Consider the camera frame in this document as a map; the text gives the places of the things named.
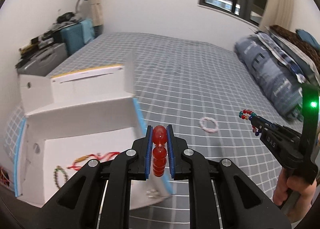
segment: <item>gray suitcase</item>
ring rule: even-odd
[[[66,45],[57,43],[38,51],[24,66],[17,69],[18,74],[46,76],[67,59]]]

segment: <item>blue gripper pad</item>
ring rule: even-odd
[[[145,176],[148,179],[150,175],[150,167],[151,167],[151,156],[152,156],[152,131],[153,127],[151,127],[149,138],[148,138],[148,147],[145,159]]]
[[[169,159],[169,171],[171,174],[171,178],[174,178],[175,176],[175,163],[174,163],[174,154],[173,154],[173,148],[172,148],[172,141],[170,137],[170,132],[169,132],[169,126],[167,126],[167,149],[168,149],[168,159]]]

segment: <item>brown blanket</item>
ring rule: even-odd
[[[286,38],[289,42],[297,46],[305,55],[307,55],[316,65],[318,72],[320,73],[320,56],[316,50],[307,42],[301,41],[296,33],[290,32],[289,30],[279,26],[272,25],[270,29],[274,30],[277,34]]]

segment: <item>window sill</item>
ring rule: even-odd
[[[235,19],[237,19],[237,20],[239,20],[239,21],[242,21],[242,22],[244,22],[244,23],[252,26],[252,27],[255,28],[256,30],[259,29],[259,27],[256,26],[255,24],[252,24],[252,23],[250,23],[250,22],[248,22],[248,21],[246,21],[246,20],[244,20],[244,19],[242,19],[242,18],[240,18],[240,17],[238,17],[238,16],[234,16],[234,15],[231,14],[231,13],[227,13],[227,12],[224,12],[224,11],[222,11],[222,10],[215,9],[215,8],[212,8],[212,7],[208,7],[208,6],[204,6],[204,5],[200,5],[200,4],[198,4],[198,6],[199,6],[199,7],[202,7],[202,8],[209,9],[209,10],[213,10],[213,11],[216,11],[216,12],[219,12],[219,13],[222,13],[222,14],[225,14],[225,15],[227,15],[227,16],[230,16],[230,17],[232,17],[232,18],[235,18]]]

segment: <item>pile of bedding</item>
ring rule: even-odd
[[[304,30],[290,32],[278,25],[235,44],[235,52],[278,113],[303,120],[302,83],[320,87],[320,46]]]

